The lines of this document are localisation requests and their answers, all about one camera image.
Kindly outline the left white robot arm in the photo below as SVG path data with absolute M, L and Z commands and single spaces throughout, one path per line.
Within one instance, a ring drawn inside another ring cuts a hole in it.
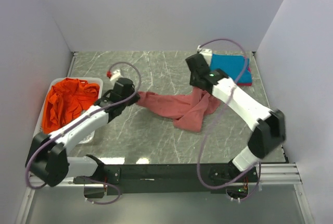
M 138 100 L 139 94 L 133 81 L 118 78 L 113 89 L 80 117 L 57 131 L 35 135 L 25 164 L 26 183 L 30 183 L 29 173 L 49 186 L 56 186 L 67 177 L 86 177 L 91 183 L 99 183 L 105 176 L 102 161 L 92 155 L 68 157 L 68 154 L 86 136 L 107 125 Z

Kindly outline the salmon pink t-shirt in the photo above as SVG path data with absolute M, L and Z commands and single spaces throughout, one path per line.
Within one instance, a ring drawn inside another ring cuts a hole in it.
M 206 91 L 193 87 L 189 95 L 160 95 L 154 92 L 139 92 L 137 105 L 154 114 L 173 120 L 174 127 L 200 132 L 204 117 L 214 113 L 221 102 Z

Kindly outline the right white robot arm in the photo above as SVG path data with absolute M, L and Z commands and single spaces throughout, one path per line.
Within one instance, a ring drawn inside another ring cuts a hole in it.
M 239 182 L 256 163 L 285 142 L 285 115 L 258 103 L 221 69 L 211 70 L 201 53 L 186 58 L 186 63 L 190 85 L 228 105 L 252 131 L 247 146 L 228 163 L 227 179 Z

